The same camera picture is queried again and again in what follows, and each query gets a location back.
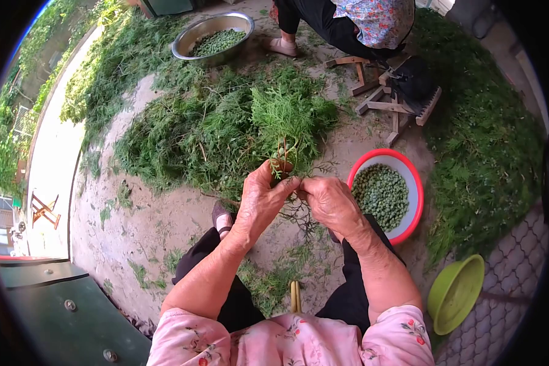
sleeve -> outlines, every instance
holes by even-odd
[[[382,313],[364,334],[359,351],[366,366],[435,365],[423,313],[412,305]]]
[[[229,360],[230,335],[223,325],[175,308],[159,321],[147,366],[227,366]]]

black pants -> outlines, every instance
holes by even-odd
[[[278,27],[285,33],[297,33],[299,20],[303,19],[327,43],[348,55],[386,60],[402,50],[364,46],[354,33],[356,25],[350,18],[334,18],[336,4],[330,0],[274,0],[274,4],[278,9]]]
[[[370,214],[365,215],[376,234],[382,242],[403,261],[390,245],[388,238]],[[179,260],[175,270],[175,285],[203,258],[211,253],[220,243],[220,235],[215,228],[209,229],[203,237]],[[344,277],[346,282],[340,285],[331,294],[325,306],[315,316],[320,318],[340,319],[349,325],[358,326],[362,334],[370,326],[368,319],[368,298],[362,281],[362,271],[358,255],[352,249],[346,239],[342,242],[344,250]],[[250,291],[240,281],[238,276],[234,277],[232,288],[228,298],[220,310],[218,321],[228,330],[229,333],[252,326],[264,320],[264,315],[252,303]]]

foot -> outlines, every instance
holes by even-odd
[[[297,55],[297,43],[286,41],[282,38],[264,38],[262,40],[262,47],[269,51],[282,53],[291,57]]]
[[[226,235],[230,232],[230,229],[232,228],[232,225],[234,224],[234,219],[232,218],[232,214],[228,212],[222,204],[217,201],[213,205],[213,211],[211,213],[213,226],[218,230],[218,233],[220,233],[220,240],[223,240],[226,238]]]

green plastic basin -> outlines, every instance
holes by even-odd
[[[474,254],[445,267],[433,282],[427,311],[433,330],[443,336],[457,328],[478,299],[484,282],[484,259]]]

pink floral shirt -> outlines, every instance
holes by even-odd
[[[331,0],[334,18],[347,16],[358,29],[358,40],[372,48],[395,49],[413,26],[414,0]]]
[[[434,365],[421,311],[392,307],[368,328],[292,313],[228,333],[219,322],[166,311],[154,333],[153,365]]]

